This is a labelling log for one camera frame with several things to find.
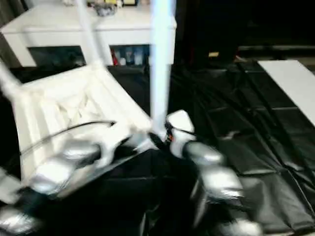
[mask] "white pole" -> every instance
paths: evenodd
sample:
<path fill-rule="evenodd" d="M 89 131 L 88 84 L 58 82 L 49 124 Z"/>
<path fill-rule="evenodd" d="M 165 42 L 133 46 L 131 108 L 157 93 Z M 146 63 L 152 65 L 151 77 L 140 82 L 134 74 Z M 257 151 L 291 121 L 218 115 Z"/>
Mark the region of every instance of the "white pole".
<path fill-rule="evenodd" d="M 12 101 L 14 95 L 19 92 L 21 82 L 6 68 L 0 59 L 0 86 L 3 94 Z"/>
<path fill-rule="evenodd" d="M 151 118 L 153 131 L 165 137 L 165 119 L 168 107 L 169 73 L 167 64 L 170 50 L 169 24 L 172 16 L 173 0 L 153 1 L 153 32 L 152 32 L 152 67 L 150 78 Z"/>
<path fill-rule="evenodd" d="M 92 62 L 101 60 L 100 53 L 97 46 L 97 41 L 95 37 L 95 33 L 92 30 L 91 21 L 88 16 L 86 0 L 76 0 L 77 7 L 78 7 L 78 14 L 80 23 L 82 26 L 82 30 L 85 34 L 88 46 L 91 50 L 92 54 Z"/>

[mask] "metal pole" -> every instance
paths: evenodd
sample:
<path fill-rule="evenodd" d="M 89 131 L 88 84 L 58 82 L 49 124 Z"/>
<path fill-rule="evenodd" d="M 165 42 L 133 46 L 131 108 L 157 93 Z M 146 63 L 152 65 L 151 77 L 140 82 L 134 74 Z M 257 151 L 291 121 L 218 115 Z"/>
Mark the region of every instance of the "metal pole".
<path fill-rule="evenodd" d="M 77 7 L 78 7 L 78 14 L 80 23 L 83 29 L 83 32 L 85 34 L 88 46 L 92 53 L 92 62 L 101 60 L 101 56 L 99 53 L 99 47 L 97 45 L 95 33 L 91 26 L 91 21 L 89 19 L 88 13 L 87 13 L 87 6 L 85 0 L 76 0 Z"/>
<path fill-rule="evenodd" d="M 170 65 L 167 64 L 170 50 L 169 22 L 173 0 L 153 1 L 152 67 L 150 79 L 151 118 L 153 131 L 165 137 L 165 119 L 168 107 Z"/>

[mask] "white cabinet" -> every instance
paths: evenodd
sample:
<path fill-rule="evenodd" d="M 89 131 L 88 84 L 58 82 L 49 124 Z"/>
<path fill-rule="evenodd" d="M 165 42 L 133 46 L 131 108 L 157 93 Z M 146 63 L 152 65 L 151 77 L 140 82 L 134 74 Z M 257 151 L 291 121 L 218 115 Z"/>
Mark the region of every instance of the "white cabinet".
<path fill-rule="evenodd" d="M 149 45 L 151 42 L 151 11 L 149 6 L 124 7 L 113 16 L 98 17 L 88 9 L 93 29 L 106 65 L 112 65 L 110 46 Z M 169 64 L 174 60 L 176 21 L 169 19 L 171 50 Z M 60 2 L 37 5 L 1 28 L 5 39 L 22 66 L 36 66 L 29 48 L 80 46 L 89 63 L 91 52 L 82 34 L 75 6 L 66 7 Z"/>

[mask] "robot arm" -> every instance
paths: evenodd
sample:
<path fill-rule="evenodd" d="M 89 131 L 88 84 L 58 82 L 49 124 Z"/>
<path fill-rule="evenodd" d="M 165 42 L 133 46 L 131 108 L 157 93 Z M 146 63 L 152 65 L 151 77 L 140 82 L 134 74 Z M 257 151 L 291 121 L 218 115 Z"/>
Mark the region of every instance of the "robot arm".
<path fill-rule="evenodd" d="M 241 210 L 243 187 L 235 172 L 225 166 L 224 156 L 214 148 L 195 141 L 191 132 L 172 128 L 170 151 L 174 156 L 190 160 L 198 172 L 198 180 L 191 198 L 196 202 L 193 227 L 200 225 L 209 204 L 222 204 L 230 220 L 215 229 L 221 236 L 261 236 L 260 226 L 247 219 Z"/>
<path fill-rule="evenodd" d="M 84 140 L 67 141 L 61 152 L 40 165 L 21 191 L 18 201 L 0 211 L 0 229 L 13 235 L 25 235 L 36 230 L 38 211 L 49 199 L 66 189 L 77 169 L 93 164 L 101 157 L 98 144 Z"/>

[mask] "white table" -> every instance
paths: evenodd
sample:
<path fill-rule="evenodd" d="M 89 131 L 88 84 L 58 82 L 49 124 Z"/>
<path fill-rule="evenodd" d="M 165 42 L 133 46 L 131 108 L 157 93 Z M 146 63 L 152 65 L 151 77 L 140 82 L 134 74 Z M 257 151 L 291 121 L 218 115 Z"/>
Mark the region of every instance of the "white table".
<path fill-rule="evenodd" d="M 101 56 L 106 65 L 112 65 L 111 45 L 142 45 L 151 42 L 151 11 L 148 6 L 124 7 L 113 16 L 98 17 L 88 9 Z M 176 21 L 169 19 L 171 50 L 169 64 L 174 60 Z M 35 6 L 1 28 L 5 39 L 22 66 L 36 66 L 28 47 L 80 46 L 85 61 L 92 59 L 82 34 L 75 6 L 61 3 L 43 3 Z"/>

